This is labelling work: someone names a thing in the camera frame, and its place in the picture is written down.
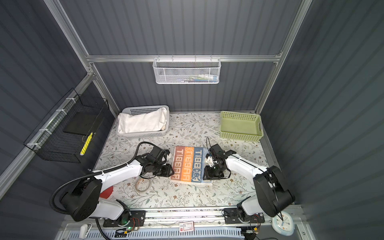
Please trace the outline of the patterned cloth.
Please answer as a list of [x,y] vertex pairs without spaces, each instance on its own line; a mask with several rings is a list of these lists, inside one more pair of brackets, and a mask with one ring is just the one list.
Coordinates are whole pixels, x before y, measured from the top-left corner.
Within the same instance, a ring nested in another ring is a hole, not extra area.
[[204,180],[208,153],[208,150],[203,147],[176,146],[173,154],[172,169],[174,174],[170,176],[171,182],[204,187],[212,186],[213,181]]

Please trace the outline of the white plastic laundry basket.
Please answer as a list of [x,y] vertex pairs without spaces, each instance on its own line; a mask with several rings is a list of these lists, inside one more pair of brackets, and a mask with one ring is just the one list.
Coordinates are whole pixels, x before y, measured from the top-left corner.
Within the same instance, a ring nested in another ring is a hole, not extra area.
[[153,137],[163,137],[168,129],[169,129],[169,124],[170,124],[170,111],[169,111],[169,107],[168,106],[143,106],[143,107],[130,107],[130,108],[125,108],[123,109],[123,111],[121,113],[126,113],[126,114],[130,114],[130,115],[140,115],[140,114],[147,114],[147,113],[151,113],[151,112],[154,112],[160,108],[166,108],[167,111],[168,111],[168,116],[167,116],[167,124],[166,124],[166,129],[163,130],[163,131],[158,131],[158,132],[142,132],[142,133],[131,133],[131,134],[118,134],[119,136],[124,136],[124,137],[128,137],[130,139],[133,139],[133,138],[153,138]]

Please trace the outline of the white towel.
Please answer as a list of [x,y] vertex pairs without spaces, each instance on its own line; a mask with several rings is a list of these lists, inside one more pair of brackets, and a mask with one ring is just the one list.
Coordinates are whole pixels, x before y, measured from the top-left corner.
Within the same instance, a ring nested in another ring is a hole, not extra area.
[[154,112],[140,115],[120,113],[118,134],[158,132],[166,129],[168,111],[162,107]]

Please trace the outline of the green perforated plastic basket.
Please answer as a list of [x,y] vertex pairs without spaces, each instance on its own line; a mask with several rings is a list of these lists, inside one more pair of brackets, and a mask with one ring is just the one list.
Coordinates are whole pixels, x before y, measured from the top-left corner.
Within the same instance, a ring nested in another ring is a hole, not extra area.
[[260,115],[221,111],[221,138],[258,142],[263,136],[264,130]]

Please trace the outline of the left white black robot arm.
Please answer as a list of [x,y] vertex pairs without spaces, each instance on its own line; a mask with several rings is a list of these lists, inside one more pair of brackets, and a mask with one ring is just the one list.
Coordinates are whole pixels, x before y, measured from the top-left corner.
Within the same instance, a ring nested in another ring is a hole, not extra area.
[[129,208],[122,201],[112,201],[101,197],[108,188],[135,177],[151,175],[153,177],[170,177],[175,172],[167,163],[169,150],[154,146],[149,153],[134,155],[125,164],[109,169],[92,172],[63,186],[59,197],[62,211],[70,215],[74,221],[87,218],[105,218],[119,221],[122,225],[128,222]]

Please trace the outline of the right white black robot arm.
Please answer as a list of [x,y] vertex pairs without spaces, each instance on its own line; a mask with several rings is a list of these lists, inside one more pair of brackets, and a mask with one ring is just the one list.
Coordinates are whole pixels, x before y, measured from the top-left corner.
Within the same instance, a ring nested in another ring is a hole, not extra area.
[[254,184],[256,195],[237,204],[237,216],[241,221],[259,213],[275,217],[294,203],[295,196],[278,167],[254,164],[235,151],[225,152],[218,144],[208,151],[212,161],[204,168],[204,180],[227,179],[226,172],[229,172],[239,174]]

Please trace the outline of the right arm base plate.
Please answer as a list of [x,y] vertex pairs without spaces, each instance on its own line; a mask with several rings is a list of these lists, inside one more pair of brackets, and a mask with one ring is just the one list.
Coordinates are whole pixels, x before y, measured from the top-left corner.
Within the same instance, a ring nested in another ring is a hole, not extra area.
[[253,214],[251,216],[246,215],[236,208],[225,208],[222,210],[222,215],[227,225],[230,224],[262,224],[265,223],[265,217],[263,213]]

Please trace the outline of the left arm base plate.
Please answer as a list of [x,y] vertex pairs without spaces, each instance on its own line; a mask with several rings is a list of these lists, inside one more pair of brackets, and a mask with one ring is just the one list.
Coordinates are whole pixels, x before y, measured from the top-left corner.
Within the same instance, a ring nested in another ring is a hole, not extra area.
[[136,228],[144,225],[146,211],[124,211],[116,220],[105,219],[104,228]]

